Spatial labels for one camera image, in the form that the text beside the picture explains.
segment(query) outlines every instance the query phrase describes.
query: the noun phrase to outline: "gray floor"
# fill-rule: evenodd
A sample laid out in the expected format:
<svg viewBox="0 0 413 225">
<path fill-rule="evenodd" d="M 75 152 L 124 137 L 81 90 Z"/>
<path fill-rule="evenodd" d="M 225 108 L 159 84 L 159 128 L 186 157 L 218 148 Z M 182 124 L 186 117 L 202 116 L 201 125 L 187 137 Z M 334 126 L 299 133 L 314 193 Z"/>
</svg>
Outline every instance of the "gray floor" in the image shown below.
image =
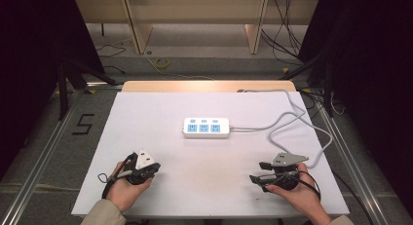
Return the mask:
<svg viewBox="0 0 413 225">
<path fill-rule="evenodd" d="M 145 55 L 137 55 L 131 43 L 129 29 L 121 24 L 105 24 L 105 36 L 100 34 L 99 24 L 88 25 L 97 48 L 104 45 L 123 47 L 126 50 L 113 57 L 119 49 L 105 47 L 99 50 L 103 65 L 116 66 L 126 74 L 113 67 L 106 67 L 106 73 L 117 81 L 128 80 L 200 80 L 208 77 L 215 80 L 277 80 L 284 68 L 293 69 L 291 65 L 277 61 L 272 48 L 261 41 L 257 55 L 248 51 L 244 29 L 241 25 L 155 25 Z M 275 34 L 277 26 L 265 26 L 267 33 Z M 295 26 L 294 33 L 302 39 L 305 26 Z M 285 33 L 280 41 L 289 46 Z M 169 58 L 168 69 L 157 71 L 149 62 L 156 58 Z M 295 61 L 286 54 L 277 57 L 287 61 Z M 293 79 L 297 88 L 306 86 L 307 73 Z M 89 82 L 99 82 L 96 78 L 85 76 Z M 94 155 L 111 105 L 120 88 L 93 87 L 89 93 L 74 92 L 77 103 L 65 124 L 63 132 L 56 143 L 50 160 L 41 174 L 36 188 L 19 217 L 19 224 L 80 224 L 81 218 L 72 216 L 71 209 L 89 164 Z M 303 96 L 308 106 L 312 101 Z M 58 96 L 54 94 L 50 103 L 39 119 L 27 145 L 21 149 L 13 165 L 0 183 L 0 216 L 3 217 L 14 201 L 19 189 L 36 166 L 46 146 L 50 145 L 50 136 L 56 133 L 55 128 L 61 125 L 58 118 Z M 308 110 L 313 123 L 326 129 L 325 120 L 317 107 Z M 93 124 L 88 135 L 73 135 L 73 132 L 84 131 L 85 127 L 77 127 L 82 114 L 94 114 L 86 117 L 85 123 Z M 341 134 L 357 161 L 369 189 L 377 199 L 389 224 L 413 224 L 412 219 L 400 203 L 391 185 L 378 169 L 374 160 L 368 155 L 357 128 L 348 114 L 334 116 Z M 319 135 L 321 143 L 325 136 Z M 336 144 L 325 152 L 331 168 L 338 172 L 346 182 L 355 189 L 352 176 L 347 171 Z M 346 203 L 351 211 L 350 217 L 356 224 L 368 224 L 368 220 L 354 196 L 337 180 Z M 305 218 L 286 218 L 284 224 L 303 224 Z"/>
</svg>

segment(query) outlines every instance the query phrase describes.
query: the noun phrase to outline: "cable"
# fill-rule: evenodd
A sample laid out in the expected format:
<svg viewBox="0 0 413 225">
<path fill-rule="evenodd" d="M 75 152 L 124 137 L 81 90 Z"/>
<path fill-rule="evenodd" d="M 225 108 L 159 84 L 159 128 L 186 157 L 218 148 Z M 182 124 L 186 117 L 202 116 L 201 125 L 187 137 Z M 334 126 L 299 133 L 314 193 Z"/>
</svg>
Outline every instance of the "cable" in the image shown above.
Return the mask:
<svg viewBox="0 0 413 225">
<path fill-rule="evenodd" d="M 280 17 L 281 17 L 281 19 L 282 19 L 282 26 L 284 25 L 284 26 L 285 26 L 285 29 L 286 29 L 287 32 L 288 32 L 288 37 L 289 37 L 289 42 L 290 42 L 290 44 L 291 44 L 291 48 L 292 48 L 293 51 L 297 54 L 297 52 L 296 52 L 295 49 L 297 49 L 297 50 L 299 51 L 299 50 L 300 50 L 300 47 L 299 47 L 298 45 L 301 46 L 301 43 L 300 43 L 300 42 L 298 41 L 298 39 L 295 37 L 295 35 L 294 35 L 294 33 L 292 32 L 292 29 L 291 29 L 291 27 L 290 27 L 290 25 L 289 25 L 289 6 L 290 6 L 290 4 L 291 4 L 291 0 L 285 0 L 285 15 L 284 15 L 284 17 L 282 16 L 282 11 L 280 10 L 280 6 L 279 6 L 277 0 L 274 0 L 274 1 L 275 1 L 275 3 L 276 3 L 277 9 L 278 9 L 279 14 L 280 14 Z"/>
<path fill-rule="evenodd" d="M 103 47 L 96 49 L 96 51 L 98 52 L 98 51 L 102 50 L 105 47 L 112 47 L 112 48 L 116 48 L 116 49 L 121 49 L 121 51 L 118 52 L 118 53 L 115 53 L 113 55 L 110 55 L 110 56 L 102 56 L 102 57 L 112 57 L 112 56 L 118 55 L 118 54 L 120 54 L 120 53 L 122 53 L 126 50 L 126 48 L 120 48 L 120 47 L 115 47 L 115 46 L 111 46 L 111 45 L 104 45 Z"/>
<path fill-rule="evenodd" d="M 151 59 L 149 59 L 148 56 L 145 56 L 146 59 L 148 59 L 148 61 L 152 64 L 152 66 L 155 68 L 155 70 L 157 70 L 160 74 L 164 74 L 164 75 L 169 75 L 169 76 L 177 76 L 177 77 L 183 77 L 183 78 L 204 78 L 204 79 L 208 79 L 208 80 L 212 80 L 214 81 L 215 79 L 210 78 L 210 77 L 206 77 L 206 76 L 185 76 L 185 75 L 180 75 L 180 74 L 174 74 L 174 73 L 167 73 L 167 72 L 161 72 L 158 67 L 152 62 Z"/>
<path fill-rule="evenodd" d="M 122 74 L 127 74 L 126 71 L 121 70 L 121 69 L 117 68 L 116 66 L 103 66 L 103 67 L 112 67 L 112 68 L 115 68 L 116 70 L 120 71 Z"/>
<path fill-rule="evenodd" d="M 342 110 L 341 112 L 338 112 L 338 111 L 335 109 L 335 107 L 334 107 L 334 104 L 333 104 L 333 97 L 334 97 L 334 93 L 331 93 L 331 99 L 330 99 L 330 102 L 331 102 L 331 108 L 333 108 L 334 112 L 335 112 L 335 113 L 337 113 L 337 115 L 343 115 L 343 114 L 344 114 L 344 111 L 346 110 L 346 107 L 345 107 L 345 106 L 343 106 L 343 110 Z"/>
<path fill-rule="evenodd" d="M 321 190 L 319 189 L 319 185 L 317 184 L 316 180 L 315 180 L 309 173 L 307 173 L 307 172 L 305 172 L 305 171 L 298 170 L 298 172 L 299 172 L 299 173 L 305 173 L 305 174 L 307 174 L 308 176 L 310 176 L 310 178 L 313 179 L 314 184 L 316 185 L 317 188 L 314 187 L 313 185 L 307 183 L 306 181 L 300 179 L 300 178 L 297 178 L 297 177 L 291 177 L 291 178 L 294 179 L 294 180 L 297 180 L 299 183 L 302 183 L 302 184 L 306 185 L 308 188 L 310 188 L 311 190 L 313 190 L 313 192 L 314 192 L 314 193 L 317 195 L 317 197 L 319 198 L 319 201 L 321 201 Z"/>
<path fill-rule="evenodd" d="M 304 115 L 307 113 L 306 110 L 304 110 L 303 108 L 301 108 L 300 106 L 298 106 L 297 104 L 295 104 L 295 103 L 291 100 L 291 97 L 290 97 L 290 95 L 289 95 L 289 92 L 284 91 L 284 90 L 269 90 L 269 91 L 244 90 L 244 91 L 243 91 L 243 93 L 248 93 L 248 92 L 253 92 L 253 93 L 257 93 L 257 92 L 284 92 L 284 93 L 286 94 L 286 96 L 287 96 L 290 104 L 291 104 L 293 107 L 295 107 L 295 108 L 297 108 L 298 110 L 300 110 L 302 113 L 301 113 L 301 114 L 297 114 L 297 113 L 295 113 L 295 111 L 294 111 L 294 112 L 286 111 L 286 112 L 281 113 L 280 116 L 278 117 L 278 119 L 277 119 L 273 124 L 271 124 L 271 125 L 269 125 L 269 126 L 262 127 L 262 128 L 231 127 L 230 130 L 231 130 L 231 131 L 237 131 L 237 132 L 264 131 L 264 130 L 268 130 L 268 129 L 274 127 L 275 125 L 277 125 L 277 124 L 279 123 L 279 121 L 280 121 L 284 116 L 286 116 L 286 115 L 292 115 L 292 116 L 295 117 L 294 119 L 292 119 L 291 121 L 289 121 L 289 122 L 287 122 L 287 123 L 285 123 L 285 124 L 280 125 L 280 126 L 277 127 L 276 129 L 270 131 L 270 133 L 267 135 L 267 139 L 268 139 L 268 141 L 269 141 L 270 143 L 272 143 L 273 145 L 281 148 L 281 150 L 285 151 L 286 153 L 291 153 L 286 147 L 284 147 L 284 146 L 282 146 L 281 144 L 277 143 L 277 142 L 272 138 L 272 136 L 274 135 L 274 133 L 275 133 L 276 131 L 278 131 L 279 129 L 281 129 L 281 128 L 285 127 L 285 126 L 290 125 L 291 123 L 293 123 L 293 122 L 296 121 L 296 120 L 300 120 L 300 121 L 302 121 L 304 124 L 306 124 L 307 126 L 313 128 L 313 129 L 315 129 L 315 130 L 318 130 L 318 131 L 321 131 L 321 132 L 325 133 L 326 135 L 328 135 L 328 136 L 330 137 L 329 141 L 321 148 L 321 150 L 319 150 L 319 152 L 318 152 L 317 155 L 316 155 L 316 159 L 314 160 L 314 162 L 313 162 L 311 165 L 308 165 L 308 166 L 307 166 L 308 169 L 314 168 L 314 167 L 316 166 L 316 164 L 319 162 L 319 158 L 321 157 L 321 155 L 322 155 L 322 153 L 324 152 L 324 150 L 325 150 L 325 149 L 331 144 L 331 142 L 333 141 L 332 135 L 331 135 L 329 132 L 327 132 L 327 131 L 319 128 L 319 127 L 313 126 L 312 124 L 310 124 L 310 123 L 308 123 L 306 120 L 304 120 L 304 119 L 302 118 L 302 116 L 304 116 Z"/>
<path fill-rule="evenodd" d="M 319 99 L 317 96 L 322 96 L 322 94 L 316 94 L 316 93 L 311 93 L 311 92 L 306 92 L 304 91 L 304 88 L 302 89 L 298 89 L 298 92 L 300 92 L 300 94 L 303 94 L 309 98 L 311 98 L 313 101 L 317 101 L 319 103 L 324 103 L 324 100 Z"/>
<path fill-rule="evenodd" d="M 313 102 L 313 104 L 312 104 L 310 107 L 307 107 L 307 105 L 306 105 L 306 109 L 307 109 L 307 110 L 313 109 L 313 108 L 316 106 L 316 102 L 313 100 L 313 98 L 310 97 L 309 95 L 307 95 L 307 93 L 305 93 L 305 92 L 302 92 L 302 91 L 299 91 L 299 92 L 300 92 L 301 95 L 305 95 L 305 96 L 309 97 L 310 100 Z"/>
<path fill-rule="evenodd" d="M 284 61 L 284 60 L 281 60 L 280 58 L 278 58 L 274 50 L 277 50 L 277 51 L 282 52 L 282 53 L 287 53 L 287 54 L 293 56 L 294 58 L 300 60 L 297 55 L 293 54 L 293 53 L 290 52 L 288 49 L 286 49 L 285 47 L 283 47 L 282 45 L 280 45 L 278 42 L 276 42 L 275 40 L 273 40 L 264 30 L 261 30 L 261 31 L 262 31 L 262 33 L 264 34 L 264 35 L 261 35 L 262 38 L 264 39 L 264 41 L 265 41 L 269 46 L 271 46 L 271 47 L 273 48 L 273 55 L 274 55 L 274 57 L 275 57 L 277 60 L 282 61 L 282 62 L 285 62 L 285 63 L 292 64 L 292 65 L 297 65 L 297 66 L 301 66 L 301 65 L 302 65 L 302 64 L 300 64 L 300 63 L 288 62 L 288 61 Z"/>
<path fill-rule="evenodd" d="M 364 204 L 361 202 L 360 198 L 356 195 L 355 191 L 350 187 L 349 184 L 338 174 L 336 173 L 333 169 L 331 172 L 336 176 L 343 184 L 346 186 L 347 189 L 349 189 L 350 193 L 352 193 L 353 197 L 355 197 L 356 201 L 358 204 L 361 206 L 362 210 L 364 211 L 365 215 L 367 216 L 368 221 L 370 222 L 371 225 L 374 225 L 373 219 L 371 218 L 370 214 L 367 211 L 367 208 L 364 206 Z"/>
<path fill-rule="evenodd" d="M 117 42 L 115 42 L 115 43 L 112 43 L 111 46 L 116 46 L 116 45 L 118 45 L 119 43 L 122 43 L 122 44 L 123 44 L 123 42 L 127 42 L 127 41 L 131 41 L 131 38 L 117 41 Z"/>
<path fill-rule="evenodd" d="M 314 114 L 310 117 L 310 120 L 313 120 L 313 118 L 320 112 L 320 110 L 321 110 L 323 107 L 324 107 L 324 106 L 321 105 L 321 106 L 319 107 L 319 109 L 317 110 L 317 112 L 314 113 Z"/>
</svg>

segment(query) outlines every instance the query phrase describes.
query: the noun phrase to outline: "wrist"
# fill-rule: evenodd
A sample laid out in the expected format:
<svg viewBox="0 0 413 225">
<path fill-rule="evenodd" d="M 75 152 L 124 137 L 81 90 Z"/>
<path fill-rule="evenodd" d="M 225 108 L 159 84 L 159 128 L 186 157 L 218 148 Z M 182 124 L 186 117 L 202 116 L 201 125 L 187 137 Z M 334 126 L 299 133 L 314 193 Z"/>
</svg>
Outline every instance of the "wrist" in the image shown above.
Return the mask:
<svg viewBox="0 0 413 225">
<path fill-rule="evenodd" d="M 332 221 L 331 217 L 322 207 L 312 210 L 309 214 L 306 214 L 306 216 L 314 225 L 328 225 Z"/>
<path fill-rule="evenodd" d="M 116 200 L 112 200 L 111 198 L 107 198 L 106 200 L 110 201 L 112 203 L 113 206 L 115 206 L 115 208 L 117 208 L 121 213 L 123 213 L 125 211 L 124 207 L 122 206 L 122 204 L 120 204 L 118 201 Z"/>
</svg>

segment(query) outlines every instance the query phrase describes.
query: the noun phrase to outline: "sleeve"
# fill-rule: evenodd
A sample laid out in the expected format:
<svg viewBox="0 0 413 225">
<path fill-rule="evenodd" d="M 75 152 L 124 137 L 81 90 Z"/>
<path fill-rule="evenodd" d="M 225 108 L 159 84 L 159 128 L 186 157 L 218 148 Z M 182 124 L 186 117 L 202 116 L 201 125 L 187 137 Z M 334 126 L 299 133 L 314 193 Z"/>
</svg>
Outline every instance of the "sleeve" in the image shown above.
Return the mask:
<svg viewBox="0 0 413 225">
<path fill-rule="evenodd" d="M 350 218 L 343 215 L 334 219 L 329 225 L 354 225 L 354 223 L 350 220 Z"/>
<path fill-rule="evenodd" d="M 98 201 L 82 221 L 82 225 L 124 225 L 126 219 L 109 200 Z"/>
</svg>

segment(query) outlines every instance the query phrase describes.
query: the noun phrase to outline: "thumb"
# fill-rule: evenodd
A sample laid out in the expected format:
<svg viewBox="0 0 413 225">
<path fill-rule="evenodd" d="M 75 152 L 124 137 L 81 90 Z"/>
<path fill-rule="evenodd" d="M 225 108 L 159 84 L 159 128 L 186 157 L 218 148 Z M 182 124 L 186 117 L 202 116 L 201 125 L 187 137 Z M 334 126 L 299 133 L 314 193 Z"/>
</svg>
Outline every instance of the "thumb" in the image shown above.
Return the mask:
<svg viewBox="0 0 413 225">
<path fill-rule="evenodd" d="M 279 195 L 279 196 L 281 196 L 281 197 L 283 197 L 283 198 L 284 198 L 285 195 L 287 194 L 287 191 L 286 191 L 286 190 L 284 190 L 284 189 L 282 189 L 281 187 L 279 187 L 279 186 L 277 186 L 277 185 L 274 185 L 274 184 L 266 185 L 265 188 L 266 188 L 268 191 L 272 192 L 273 194 L 277 194 L 277 195 Z"/>
<path fill-rule="evenodd" d="M 148 178 L 143 184 L 140 184 L 139 186 L 143 189 L 146 190 L 151 186 L 153 178 Z"/>
</svg>

